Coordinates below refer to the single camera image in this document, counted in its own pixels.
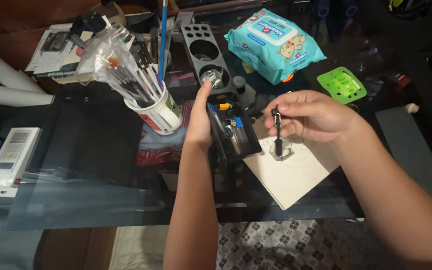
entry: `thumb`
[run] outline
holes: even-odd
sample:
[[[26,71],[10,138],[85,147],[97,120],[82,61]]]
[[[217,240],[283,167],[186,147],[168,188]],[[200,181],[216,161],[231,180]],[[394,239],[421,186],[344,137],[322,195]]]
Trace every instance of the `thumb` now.
[[[280,103],[277,106],[279,113],[290,116],[308,116],[318,117],[324,115],[324,104],[321,102],[294,102],[294,103]]]
[[[211,81],[205,80],[201,88],[198,90],[193,108],[206,108],[206,101],[208,99],[209,93],[211,93]]]

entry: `hand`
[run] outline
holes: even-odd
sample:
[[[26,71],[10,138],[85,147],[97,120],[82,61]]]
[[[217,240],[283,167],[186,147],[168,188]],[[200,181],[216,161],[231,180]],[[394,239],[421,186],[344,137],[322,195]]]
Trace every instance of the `hand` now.
[[[355,122],[363,120],[355,111],[331,97],[312,90],[291,92],[278,96],[264,109],[264,125],[268,134],[276,136],[271,110],[281,114],[281,137],[297,134],[309,140],[331,142],[336,140]]]
[[[211,82],[206,80],[198,90],[196,100],[192,106],[189,118],[188,132],[184,143],[194,143],[208,149],[213,140],[211,139],[211,125],[206,112],[206,102],[211,92]]]

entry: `green plastic tool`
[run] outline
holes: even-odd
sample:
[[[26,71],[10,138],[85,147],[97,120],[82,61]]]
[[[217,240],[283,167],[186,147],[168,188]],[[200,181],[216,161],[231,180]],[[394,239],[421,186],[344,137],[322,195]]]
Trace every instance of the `green plastic tool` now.
[[[366,89],[345,67],[338,67],[318,76],[318,82],[328,90],[333,100],[348,104],[366,95]]]

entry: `baby wipes package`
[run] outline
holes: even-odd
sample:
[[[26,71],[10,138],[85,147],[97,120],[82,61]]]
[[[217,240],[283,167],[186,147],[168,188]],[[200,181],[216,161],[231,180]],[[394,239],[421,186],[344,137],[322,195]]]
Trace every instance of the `baby wipes package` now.
[[[231,52],[273,85],[311,62],[326,59],[311,36],[267,9],[261,9],[224,37]]]

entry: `keychain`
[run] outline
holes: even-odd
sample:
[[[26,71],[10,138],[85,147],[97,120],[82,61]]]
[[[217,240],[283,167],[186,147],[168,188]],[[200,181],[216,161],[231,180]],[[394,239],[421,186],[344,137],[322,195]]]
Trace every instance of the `keychain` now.
[[[276,156],[280,157],[283,155],[283,141],[280,138],[281,133],[281,114],[278,111],[278,108],[274,108],[271,110],[271,114],[274,117],[274,126],[276,127],[276,139],[274,140],[274,152]]]

